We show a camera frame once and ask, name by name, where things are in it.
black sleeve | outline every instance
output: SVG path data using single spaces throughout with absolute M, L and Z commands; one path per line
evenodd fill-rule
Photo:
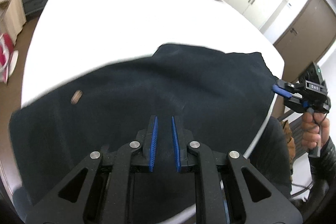
M 286 198 L 290 198 L 292 182 L 287 142 L 280 122 L 274 117 L 270 117 L 249 159 Z
M 331 138 L 321 149 L 319 158 L 309 158 L 313 180 L 325 179 L 329 185 L 336 177 L 336 149 Z

bed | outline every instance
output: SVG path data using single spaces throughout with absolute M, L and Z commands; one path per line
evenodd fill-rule
M 167 42 L 260 52 L 272 74 L 282 76 L 284 62 L 273 45 L 222 0 L 48 0 L 27 54 L 21 106 L 107 64 L 152 55 Z

pink bag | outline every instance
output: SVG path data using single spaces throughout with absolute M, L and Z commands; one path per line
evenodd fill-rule
M 0 81 L 7 84 L 8 77 L 13 73 L 18 52 L 14 51 L 13 42 L 7 33 L 0 33 Z

human hand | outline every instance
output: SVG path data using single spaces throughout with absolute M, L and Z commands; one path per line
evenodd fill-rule
M 321 121 L 324 119 L 325 114 L 322 113 L 314 113 L 314 120 L 320 124 Z M 302 137 L 302 146 L 305 146 L 309 149 L 313 149 L 316 147 L 317 143 L 320 141 L 319 130 L 320 127 L 313 122 L 313 116 L 305 112 L 302 115 L 302 124 L 301 128 L 306 130 Z M 330 131 L 330 121 L 329 119 L 325 118 L 322 124 L 322 141 L 321 147 L 323 147 L 329 139 L 329 131 Z

blue gripper pad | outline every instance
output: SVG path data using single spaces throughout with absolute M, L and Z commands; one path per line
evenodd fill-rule
M 272 86 L 272 90 L 273 90 L 274 93 L 276 93 L 276 94 L 278 94 L 282 97 L 285 97 L 287 99 L 290 99 L 293 96 L 290 92 L 288 92 L 286 90 L 283 90 L 282 88 L 280 88 L 279 86 L 277 86 L 275 84 Z
M 176 130 L 174 117 L 171 118 L 171 132 L 173 134 L 173 145 L 174 145 L 176 170 L 177 172 L 180 172 L 181 171 L 180 147 L 179 147 L 179 139 L 177 137 L 177 130 Z
M 156 142 L 158 140 L 158 118 L 155 116 L 151 146 L 149 148 L 149 171 L 153 172 L 155 163 Z

